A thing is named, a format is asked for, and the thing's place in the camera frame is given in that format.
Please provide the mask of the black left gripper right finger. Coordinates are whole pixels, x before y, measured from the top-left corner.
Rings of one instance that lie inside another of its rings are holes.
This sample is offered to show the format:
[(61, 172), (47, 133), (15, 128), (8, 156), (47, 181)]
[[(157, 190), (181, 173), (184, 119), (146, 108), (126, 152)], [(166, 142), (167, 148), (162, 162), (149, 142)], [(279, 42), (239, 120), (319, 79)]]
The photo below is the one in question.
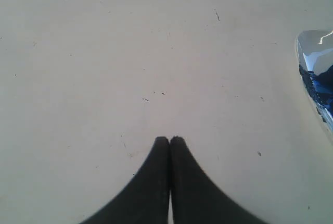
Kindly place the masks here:
[(211, 181), (180, 136), (170, 140), (170, 162), (174, 223), (264, 223)]

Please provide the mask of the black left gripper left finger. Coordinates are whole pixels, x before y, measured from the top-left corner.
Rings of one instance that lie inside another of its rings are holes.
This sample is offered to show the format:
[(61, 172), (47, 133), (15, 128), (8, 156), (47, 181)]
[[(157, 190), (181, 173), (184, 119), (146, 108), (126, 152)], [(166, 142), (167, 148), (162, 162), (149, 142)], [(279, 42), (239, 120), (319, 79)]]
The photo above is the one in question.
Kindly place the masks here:
[(170, 197), (169, 158), (168, 139), (164, 136), (157, 137), (131, 181), (83, 223), (167, 223)]

